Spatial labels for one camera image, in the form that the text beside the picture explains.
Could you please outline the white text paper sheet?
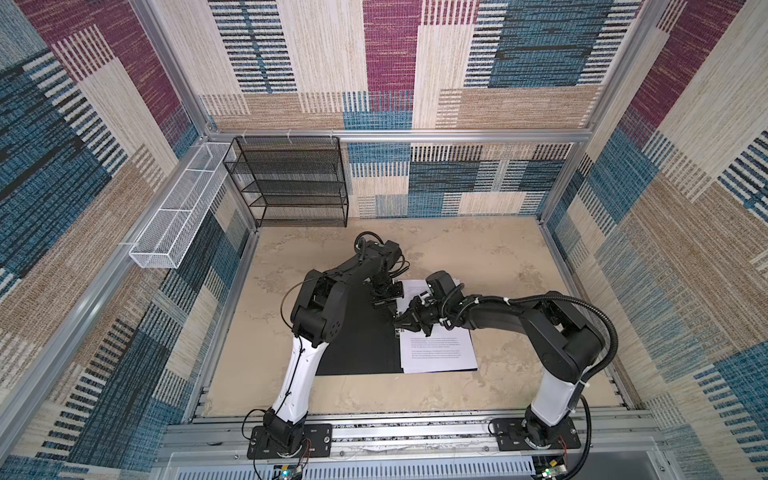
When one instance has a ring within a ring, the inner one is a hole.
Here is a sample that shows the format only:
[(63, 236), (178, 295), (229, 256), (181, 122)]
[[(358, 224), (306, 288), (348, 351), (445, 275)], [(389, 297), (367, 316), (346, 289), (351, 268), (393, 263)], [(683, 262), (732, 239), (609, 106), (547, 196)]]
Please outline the white text paper sheet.
[(431, 333), (404, 329), (404, 312), (413, 297), (435, 300), (425, 280), (403, 280), (404, 297), (396, 301), (395, 331), (400, 342), (401, 368), (406, 374), (475, 371), (477, 358), (470, 333), (466, 329), (445, 328), (446, 320)]

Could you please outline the red folder black inside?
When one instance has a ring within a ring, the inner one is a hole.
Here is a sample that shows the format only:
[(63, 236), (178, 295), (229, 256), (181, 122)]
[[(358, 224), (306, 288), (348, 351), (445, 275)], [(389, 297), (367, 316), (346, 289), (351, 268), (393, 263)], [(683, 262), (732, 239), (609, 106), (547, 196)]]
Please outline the red folder black inside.
[(339, 335), (327, 347), (317, 374), (405, 373), (401, 368), (398, 334), (389, 311), (363, 300), (352, 305), (352, 312), (355, 316), (344, 322)]

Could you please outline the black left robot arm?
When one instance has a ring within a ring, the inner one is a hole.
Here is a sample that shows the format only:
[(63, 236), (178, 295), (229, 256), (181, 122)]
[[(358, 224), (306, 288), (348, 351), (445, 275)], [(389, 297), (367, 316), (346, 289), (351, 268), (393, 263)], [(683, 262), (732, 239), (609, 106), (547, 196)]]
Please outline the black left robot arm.
[(354, 345), (369, 337), (376, 354), (389, 353), (396, 300), (403, 296), (396, 277), (407, 268), (397, 243), (364, 231), (351, 258), (306, 274), (286, 323), (293, 334), (289, 366), (277, 399), (263, 412), (267, 448), (286, 457), (309, 451), (304, 428), (311, 388), (323, 354), (345, 324), (356, 330)]

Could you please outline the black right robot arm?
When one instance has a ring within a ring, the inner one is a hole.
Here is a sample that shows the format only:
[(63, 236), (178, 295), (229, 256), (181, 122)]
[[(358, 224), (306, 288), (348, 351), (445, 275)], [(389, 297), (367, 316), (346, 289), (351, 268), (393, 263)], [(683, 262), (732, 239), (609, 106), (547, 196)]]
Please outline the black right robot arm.
[(496, 329), (525, 335), (544, 374), (521, 427), (529, 447), (547, 449), (569, 429), (570, 412), (589, 379), (616, 353), (615, 330), (607, 326), (609, 336), (604, 337), (578, 309), (587, 306), (558, 292), (522, 298), (470, 295), (456, 301), (416, 296), (394, 318), (394, 326), (427, 336), (435, 325), (448, 330)]

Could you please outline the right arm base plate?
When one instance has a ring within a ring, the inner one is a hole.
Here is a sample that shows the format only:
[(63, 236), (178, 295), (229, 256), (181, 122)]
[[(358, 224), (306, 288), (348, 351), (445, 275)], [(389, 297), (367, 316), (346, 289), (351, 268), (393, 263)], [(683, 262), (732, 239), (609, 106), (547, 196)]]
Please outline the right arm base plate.
[(536, 418), (496, 418), (488, 424), (500, 451), (532, 451), (560, 449), (578, 450), (582, 442), (573, 421), (565, 417), (555, 426), (548, 426)]

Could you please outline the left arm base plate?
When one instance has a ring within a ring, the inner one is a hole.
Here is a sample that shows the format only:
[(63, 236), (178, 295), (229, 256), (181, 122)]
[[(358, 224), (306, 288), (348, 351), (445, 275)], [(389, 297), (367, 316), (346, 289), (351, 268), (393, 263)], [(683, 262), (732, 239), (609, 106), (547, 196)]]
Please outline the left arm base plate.
[(330, 423), (305, 424), (289, 433), (270, 433), (255, 426), (247, 449), (249, 460), (326, 458), (331, 453), (333, 426)]

